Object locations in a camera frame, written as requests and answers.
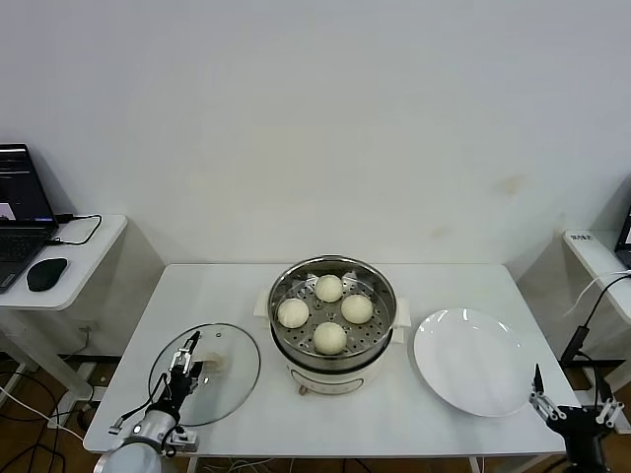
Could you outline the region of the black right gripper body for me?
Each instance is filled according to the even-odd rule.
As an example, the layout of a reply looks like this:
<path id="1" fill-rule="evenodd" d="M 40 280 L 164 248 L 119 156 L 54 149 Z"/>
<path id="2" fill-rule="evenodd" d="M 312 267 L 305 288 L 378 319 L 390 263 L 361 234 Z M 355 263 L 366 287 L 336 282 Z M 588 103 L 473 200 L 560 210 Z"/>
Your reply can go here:
<path id="1" fill-rule="evenodd" d="M 564 472 L 610 472 L 602 441 L 614 430 L 596 424 L 595 408 L 558 406 L 560 419 L 546 426 L 562 437 L 567 466 Z"/>

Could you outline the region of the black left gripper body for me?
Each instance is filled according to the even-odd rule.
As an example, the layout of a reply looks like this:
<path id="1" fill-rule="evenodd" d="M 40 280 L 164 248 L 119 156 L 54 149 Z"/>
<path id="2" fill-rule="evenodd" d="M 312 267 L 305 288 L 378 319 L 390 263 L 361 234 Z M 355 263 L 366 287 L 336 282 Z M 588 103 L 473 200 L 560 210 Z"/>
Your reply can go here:
<path id="1" fill-rule="evenodd" d="M 195 389 L 202 366 L 202 363 L 193 363 L 188 372 L 184 371 L 183 366 L 170 369 L 168 384 L 160 395 L 161 411 L 170 414 L 174 419 L 180 418 L 181 406 Z"/>

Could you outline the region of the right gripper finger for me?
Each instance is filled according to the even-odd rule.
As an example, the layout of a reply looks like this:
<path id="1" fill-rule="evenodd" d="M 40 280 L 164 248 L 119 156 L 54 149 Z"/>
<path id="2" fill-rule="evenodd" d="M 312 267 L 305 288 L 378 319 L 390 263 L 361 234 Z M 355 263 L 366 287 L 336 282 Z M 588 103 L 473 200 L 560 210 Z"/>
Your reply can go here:
<path id="1" fill-rule="evenodd" d="M 535 365 L 531 386 L 532 391 L 529 395 L 528 402 L 533 407 L 536 414 L 544 422 L 558 421 L 560 419 L 560 410 L 544 392 L 544 383 L 539 364 Z"/>
<path id="2" fill-rule="evenodd" d="M 599 391 L 596 394 L 595 412 L 598 426 L 613 429 L 619 415 L 619 402 L 610 392 Z"/>

